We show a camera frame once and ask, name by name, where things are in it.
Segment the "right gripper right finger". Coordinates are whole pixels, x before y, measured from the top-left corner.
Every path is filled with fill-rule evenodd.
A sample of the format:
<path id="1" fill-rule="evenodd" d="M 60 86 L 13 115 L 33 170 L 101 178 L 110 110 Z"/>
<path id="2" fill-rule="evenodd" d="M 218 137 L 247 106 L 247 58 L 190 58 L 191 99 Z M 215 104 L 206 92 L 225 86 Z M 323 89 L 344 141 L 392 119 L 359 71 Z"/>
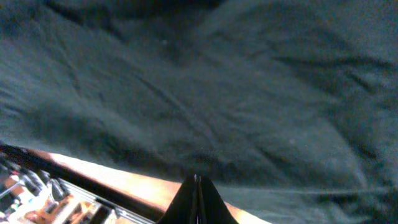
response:
<path id="1" fill-rule="evenodd" d="M 238 224 L 212 181 L 198 178 L 198 221 L 200 224 Z"/>

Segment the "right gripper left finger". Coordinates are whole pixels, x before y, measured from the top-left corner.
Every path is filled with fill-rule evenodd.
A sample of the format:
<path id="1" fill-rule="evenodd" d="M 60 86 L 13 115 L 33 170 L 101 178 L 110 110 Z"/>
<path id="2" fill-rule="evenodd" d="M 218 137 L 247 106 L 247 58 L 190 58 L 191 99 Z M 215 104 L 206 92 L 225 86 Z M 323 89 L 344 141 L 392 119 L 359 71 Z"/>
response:
<path id="1" fill-rule="evenodd" d="M 198 177 L 194 174 L 183 181 L 157 224 L 196 224 L 198 220 L 197 195 Z"/>

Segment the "black shorts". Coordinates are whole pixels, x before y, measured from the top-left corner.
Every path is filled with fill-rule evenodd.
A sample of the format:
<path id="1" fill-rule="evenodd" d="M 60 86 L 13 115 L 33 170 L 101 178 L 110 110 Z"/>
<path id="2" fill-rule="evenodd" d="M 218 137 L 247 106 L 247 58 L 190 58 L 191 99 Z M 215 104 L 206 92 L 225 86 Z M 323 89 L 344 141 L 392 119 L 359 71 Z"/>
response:
<path id="1" fill-rule="evenodd" d="M 396 223 L 397 2 L 2 1 L 1 141 Z"/>

